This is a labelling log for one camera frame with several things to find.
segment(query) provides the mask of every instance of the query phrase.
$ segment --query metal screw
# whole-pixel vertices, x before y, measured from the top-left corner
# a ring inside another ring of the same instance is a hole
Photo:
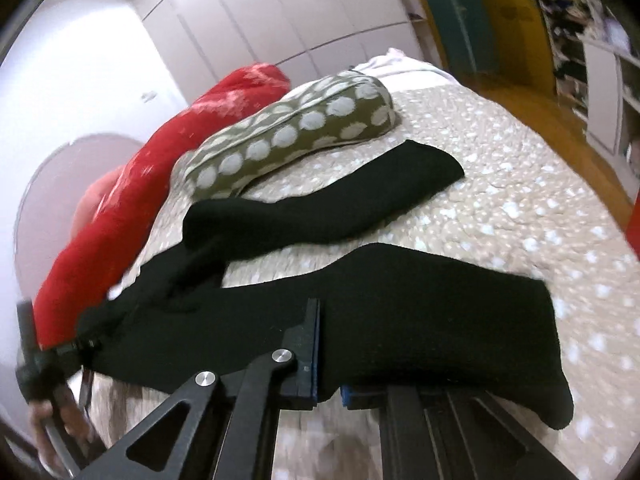
[[[200,372],[196,375],[196,384],[198,386],[209,386],[216,382],[216,375],[213,372]]]
[[[286,363],[292,357],[293,357],[293,354],[286,348],[280,348],[276,350],[273,354],[271,354],[271,359],[273,359],[277,363]]]

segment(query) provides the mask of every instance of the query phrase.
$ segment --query beige bedspread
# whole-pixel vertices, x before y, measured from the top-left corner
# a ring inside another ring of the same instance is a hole
[[[402,116],[395,130],[304,158],[245,196],[271,202],[310,193],[404,139],[451,153],[466,179],[357,241],[293,246],[232,263],[224,286],[320,269],[373,241],[543,278],[554,297],[574,420],[552,431],[524,408],[508,408],[580,480],[612,480],[640,440],[640,264],[632,250],[588,185],[502,107],[459,86],[393,97]],[[180,240],[189,205],[187,192],[175,186],[124,285],[144,261]],[[163,398],[98,377],[92,419],[111,444]],[[311,413],[283,413],[273,477],[381,478],[375,414],[347,412],[338,396]]]

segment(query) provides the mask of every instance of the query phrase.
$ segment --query white wall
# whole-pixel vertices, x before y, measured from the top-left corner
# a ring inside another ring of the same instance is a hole
[[[158,96],[143,103],[144,92]],[[28,430],[18,351],[14,222],[36,168],[61,144],[113,132],[147,140],[186,106],[125,0],[69,0],[37,12],[0,66],[0,415]]]

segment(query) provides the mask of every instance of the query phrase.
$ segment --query floral bedspread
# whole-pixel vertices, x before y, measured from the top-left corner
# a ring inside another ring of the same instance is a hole
[[[462,86],[395,92],[393,98],[402,123],[385,136],[311,155],[245,196],[272,202],[308,194],[404,139],[451,153],[466,179],[359,240],[292,246],[234,262],[223,286],[310,272],[374,241],[542,278],[554,298],[574,420],[553,431],[525,408],[503,404],[580,480],[612,480],[640,440],[640,264],[631,248],[589,186],[499,105]],[[123,286],[143,262],[180,240],[191,203],[180,184],[182,162]],[[112,444],[164,398],[99,376],[92,419]],[[283,412],[273,477],[381,479],[376,414],[348,412],[338,395],[313,412]]]

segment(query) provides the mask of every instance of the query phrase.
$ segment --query white sheet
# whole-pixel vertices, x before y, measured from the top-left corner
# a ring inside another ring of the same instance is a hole
[[[390,92],[418,90],[442,85],[459,85],[456,79],[431,63],[408,57],[396,48],[390,48],[384,56],[376,56],[354,67],[363,74],[377,77]],[[318,81],[315,79],[293,88],[289,94],[304,91]]]

